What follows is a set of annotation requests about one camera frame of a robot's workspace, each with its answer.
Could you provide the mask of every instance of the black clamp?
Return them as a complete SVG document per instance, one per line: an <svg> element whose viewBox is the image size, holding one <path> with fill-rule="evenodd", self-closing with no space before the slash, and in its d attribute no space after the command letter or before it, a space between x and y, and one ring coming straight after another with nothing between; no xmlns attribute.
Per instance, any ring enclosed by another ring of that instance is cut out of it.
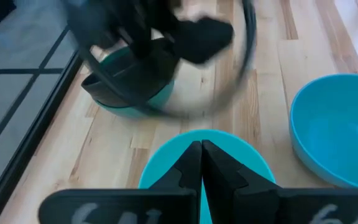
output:
<svg viewBox="0 0 358 224"><path fill-rule="evenodd" d="M209 140L191 143L149 189L63 190L44 200L39 220L198 224L201 180L214 224L358 224L358 189L283 189Z"/></svg>

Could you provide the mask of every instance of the printed number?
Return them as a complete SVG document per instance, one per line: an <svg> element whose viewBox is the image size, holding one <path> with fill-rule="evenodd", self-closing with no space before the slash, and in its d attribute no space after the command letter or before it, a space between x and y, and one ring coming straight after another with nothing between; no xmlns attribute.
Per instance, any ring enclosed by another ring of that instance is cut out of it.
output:
<svg viewBox="0 0 358 224"><path fill-rule="evenodd" d="M310 224L342 224L342 221L336 218L326 218L330 212L335 212L338 209L337 205L329 204L323 207L312 219ZM353 224L358 224L358 217Z"/></svg>
<svg viewBox="0 0 358 224"><path fill-rule="evenodd" d="M97 209L99 206L96 203L86 203L77 209L71 218L71 224L91 224L85 220L90 213ZM146 214L149 216L146 224L158 224L158 220L161 216L161 211L157 209L151 209ZM137 215L133 212L124 212L118 221L118 224L137 224Z"/></svg>

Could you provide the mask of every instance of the teal bowl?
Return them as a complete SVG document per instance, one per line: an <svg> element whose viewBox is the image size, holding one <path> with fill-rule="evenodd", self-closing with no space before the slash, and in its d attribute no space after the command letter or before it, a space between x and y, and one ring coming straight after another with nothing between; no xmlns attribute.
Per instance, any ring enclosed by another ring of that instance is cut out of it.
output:
<svg viewBox="0 0 358 224"><path fill-rule="evenodd" d="M167 101L169 100L169 97L172 94L173 87L175 85L175 81L171 81L168 85L166 85L162 90L160 90L155 96L153 96L149 100L149 104L158 108L162 108ZM141 119L146 118L147 115L143 114L142 112L138 111L137 109L133 107L123 107L123 108L115 108L111 106L106 106L99 101L95 100L95 102L102 108L108 110L109 112L112 112L115 115L123 116L127 118L134 118L134 119Z"/></svg>
<svg viewBox="0 0 358 224"><path fill-rule="evenodd" d="M193 141L209 139L232 157L243 163L259 175L275 183L269 166L263 157L248 143L238 137L218 130L195 130L180 134L166 142L151 157L143 170L139 188L147 189L161 178L166 171L179 159ZM211 224L204 184L201 192L200 223Z"/></svg>
<svg viewBox="0 0 358 224"><path fill-rule="evenodd" d="M298 157L324 180L358 187L358 75L330 75L304 86L290 112Z"/></svg>

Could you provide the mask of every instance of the black trim strip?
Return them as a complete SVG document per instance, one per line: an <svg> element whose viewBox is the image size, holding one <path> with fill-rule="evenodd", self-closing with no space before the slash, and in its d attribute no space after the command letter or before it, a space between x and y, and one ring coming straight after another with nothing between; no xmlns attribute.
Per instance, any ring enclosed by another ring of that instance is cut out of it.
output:
<svg viewBox="0 0 358 224"><path fill-rule="evenodd" d="M13 75L20 75L20 74L61 74L64 68L7 68L7 69L0 69L0 75L3 74L13 74Z"/></svg>
<svg viewBox="0 0 358 224"><path fill-rule="evenodd" d="M55 116L55 113L77 71L80 69L82 62L83 61L78 56L78 53L75 52L58 83L49 95L48 100L43 105L39 115L19 145L18 150L0 177L0 214L9 200L9 197L13 193L13 190L15 189L23 172L25 171L25 168L30 162L32 155L42 139L42 136Z"/></svg>

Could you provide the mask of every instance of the gray mat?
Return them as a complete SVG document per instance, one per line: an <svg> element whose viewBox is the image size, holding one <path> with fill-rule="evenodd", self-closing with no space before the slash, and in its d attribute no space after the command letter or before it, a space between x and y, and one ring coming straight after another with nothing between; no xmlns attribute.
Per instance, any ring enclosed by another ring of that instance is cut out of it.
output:
<svg viewBox="0 0 358 224"><path fill-rule="evenodd" d="M41 75L0 135L0 176L40 112L60 74Z"/></svg>
<svg viewBox="0 0 358 224"><path fill-rule="evenodd" d="M38 68L64 27L57 0L17 0L17 9L0 23L0 69ZM56 64L67 63L73 46L68 41L59 51Z"/></svg>
<svg viewBox="0 0 358 224"><path fill-rule="evenodd" d="M16 69L12 73L23 73L22 69L38 69L43 61L47 63L46 68L66 67L74 53L74 46L69 34L57 42L64 28L57 1L15 1L17 9L0 23L0 70ZM57 47L54 52L51 51L53 46ZM53 54L47 60L49 52ZM1 75L0 71L0 123L32 75ZM6 127L3 130L0 128L0 176L59 77L60 74L40 75Z"/></svg>

